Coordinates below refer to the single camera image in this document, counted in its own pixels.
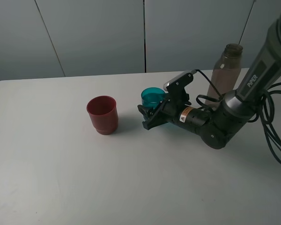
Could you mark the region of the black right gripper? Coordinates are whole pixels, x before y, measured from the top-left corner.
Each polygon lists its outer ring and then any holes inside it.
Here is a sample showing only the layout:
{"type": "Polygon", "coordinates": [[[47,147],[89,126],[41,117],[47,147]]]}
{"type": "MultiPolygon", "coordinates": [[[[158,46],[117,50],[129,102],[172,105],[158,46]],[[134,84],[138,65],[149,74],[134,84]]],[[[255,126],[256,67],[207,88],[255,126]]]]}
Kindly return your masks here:
{"type": "Polygon", "coordinates": [[[189,105],[182,105],[179,108],[173,107],[169,100],[164,100],[155,106],[138,105],[138,111],[143,115],[145,121],[142,125],[145,129],[152,129],[157,126],[170,123],[179,128],[200,135],[202,127],[207,124],[212,113],[207,110],[194,108],[189,105]]]}

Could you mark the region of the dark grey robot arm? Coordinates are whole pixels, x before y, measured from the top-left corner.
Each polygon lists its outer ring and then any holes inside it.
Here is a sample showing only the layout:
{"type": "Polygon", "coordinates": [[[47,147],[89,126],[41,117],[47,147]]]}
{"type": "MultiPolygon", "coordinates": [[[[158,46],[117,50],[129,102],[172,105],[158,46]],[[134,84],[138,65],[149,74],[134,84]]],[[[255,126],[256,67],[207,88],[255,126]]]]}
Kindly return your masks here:
{"type": "Polygon", "coordinates": [[[213,149],[221,149],[248,122],[262,117],[262,104],[269,88],[281,76],[281,15],[269,27],[263,47],[237,89],[220,96],[213,110],[190,106],[185,87],[195,70],[185,71],[164,85],[165,95],[157,107],[138,105],[147,130],[172,123],[201,137],[213,149]]]}

